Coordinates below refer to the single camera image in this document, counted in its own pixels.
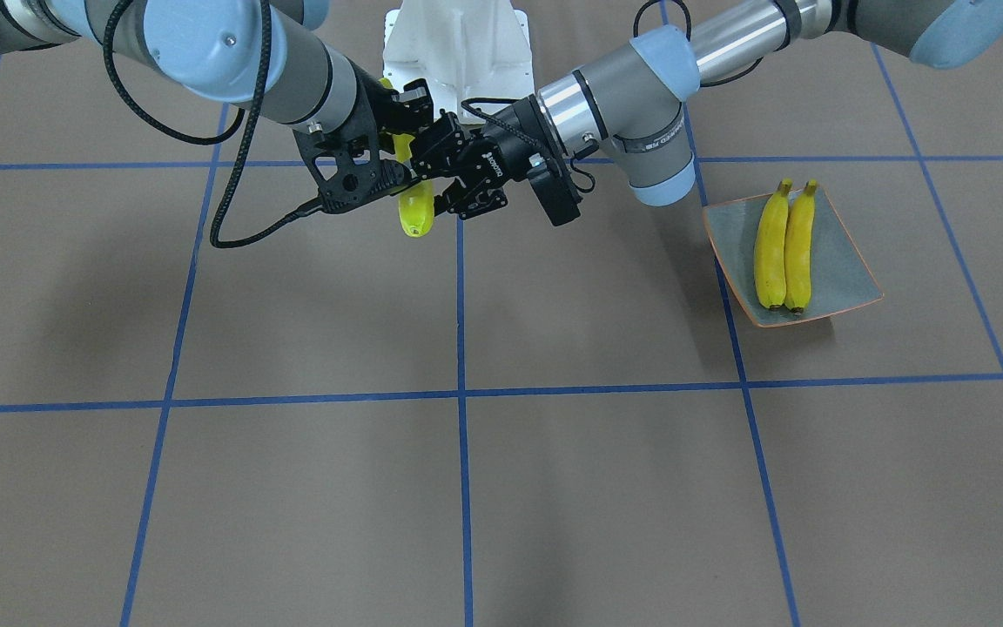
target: gray plate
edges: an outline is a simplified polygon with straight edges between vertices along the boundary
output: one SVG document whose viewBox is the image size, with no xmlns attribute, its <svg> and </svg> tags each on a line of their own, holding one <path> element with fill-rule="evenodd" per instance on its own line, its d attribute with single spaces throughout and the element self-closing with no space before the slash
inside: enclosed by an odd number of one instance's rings
<svg viewBox="0 0 1003 627">
<path fill-rule="evenodd" d="M 795 199 L 800 192 L 792 190 L 790 198 Z M 769 196 L 719 204 L 703 212 L 714 254 L 749 321 L 758 327 L 797 325 L 853 311 L 884 298 L 881 286 L 820 186 L 814 196 L 811 231 L 811 302 L 800 316 L 787 309 L 769 311 L 761 307 L 753 282 L 753 247 L 756 225 Z"/>
</svg>

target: light blue joint cap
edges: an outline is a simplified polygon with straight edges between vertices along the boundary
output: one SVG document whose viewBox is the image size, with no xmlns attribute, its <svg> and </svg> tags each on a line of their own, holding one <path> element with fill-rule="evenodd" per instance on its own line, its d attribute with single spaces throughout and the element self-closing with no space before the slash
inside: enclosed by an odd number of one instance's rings
<svg viewBox="0 0 1003 627">
<path fill-rule="evenodd" d="M 649 207 L 665 207 L 673 202 L 691 194 L 692 188 L 696 186 L 696 158 L 691 156 L 688 166 L 672 176 L 667 182 L 657 183 L 656 186 L 648 188 L 634 188 L 633 190 L 639 202 L 643 202 Z"/>
<path fill-rule="evenodd" d="M 62 21 L 68 28 L 78 32 L 80 36 L 86 36 L 91 41 L 99 43 L 95 33 L 91 32 L 84 0 L 45 0 L 45 3 L 55 13 L 56 19 Z"/>
<path fill-rule="evenodd" d="M 327 19 L 330 9 L 331 0 L 304 0 L 304 21 L 301 24 L 309 30 L 318 29 Z"/>
<path fill-rule="evenodd" d="M 271 9 L 274 50 L 269 91 L 281 78 L 289 56 L 281 13 Z M 261 11 L 248 0 L 150 0 L 144 40 L 164 75 L 196 94 L 219 102 L 254 98 L 262 48 Z"/>
<path fill-rule="evenodd" d="M 1003 35 L 1003 0 L 956 0 L 927 27 L 909 58 L 951 69 L 978 58 Z"/>
<path fill-rule="evenodd" d="M 699 90 L 701 76 L 696 52 L 679 28 L 662 25 L 634 36 L 630 44 L 680 102 L 687 102 L 688 96 Z"/>
</svg>

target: white object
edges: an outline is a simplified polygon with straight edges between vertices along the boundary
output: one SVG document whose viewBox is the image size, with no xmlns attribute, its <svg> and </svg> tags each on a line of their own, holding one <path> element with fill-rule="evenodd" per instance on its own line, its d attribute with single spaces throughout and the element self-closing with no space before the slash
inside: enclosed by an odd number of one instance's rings
<svg viewBox="0 0 1003 627">
<path fill-rule="evenodd" d="M 385 76 L 393 87 L 428 79 L 435 114 L 481 123 L 459 102 L 525 98 L 535 90 L 529 16 L 510 0 L 403 0 L 386 15 Z M 486 112 L 505 104 L 476 104 Z"/>
</svg>

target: plate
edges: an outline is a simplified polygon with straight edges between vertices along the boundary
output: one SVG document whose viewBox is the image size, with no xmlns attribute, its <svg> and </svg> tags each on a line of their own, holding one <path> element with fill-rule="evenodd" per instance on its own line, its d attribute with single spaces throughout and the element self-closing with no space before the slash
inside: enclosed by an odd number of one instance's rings
<svg viewBox="0 0 1003 627">
<path fill-rule="evenodd" d="M 789 200 L 799 194 L 802 190 L 792 190 Z M 762 328 L 799 325 L 873 305 L 885 297 L 820 185 L 814 195 L 811 228 L 811 301 L 800 316 L 784 308 L 769 311 L 761 307 L 753 282 L 753 247 L 756 225 L 769 196 L 716 204 L 703 211 L 717 262 L 753 325 Z"/>
</svg>

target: toy banana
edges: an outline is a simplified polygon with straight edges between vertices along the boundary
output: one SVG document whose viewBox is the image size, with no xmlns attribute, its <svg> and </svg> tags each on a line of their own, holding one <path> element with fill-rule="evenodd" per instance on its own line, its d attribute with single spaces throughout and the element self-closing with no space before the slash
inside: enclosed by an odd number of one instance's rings
<svg viewBox="0 0 1003 627">
<path fill-rule="evenodd" d="M 784 235 L 783 269 L 788 296 L 783 305 L 792 314 L 802 314 L 811 301 L 811 228 L 815 224 L 815 179 L 807 182 L 803 194 L 792 203 L 788 231 Z"/>
<path fill-rule="evenodd" d="M 753 281 L 756 283 L 756 300 L 761 306 L 775 311 L 783 305 L 788 285 L 784 280 L 784 230 L 788 225 L 788 194 L 791 179 L 784 179 L 768 202 L 764 203 L 761 221 L 756 226 L 756 245 L 753 247 Z"/>
<path fill-rule="evenodd" d="M 392 88 L 389 79 L 382 78 L 381 83 Z M 393 135 L 393 150 L 397 161 L 407 163 L 412 159 L 409 143 L 412 135 Z M 401 229 L 410 238 L 422 238 L 428 235 L 435 220 L 435 198 L 432 195 L 432 182 L 421 182 L 397 196 L 397 210 L 401 218 Z"/>
</svg>

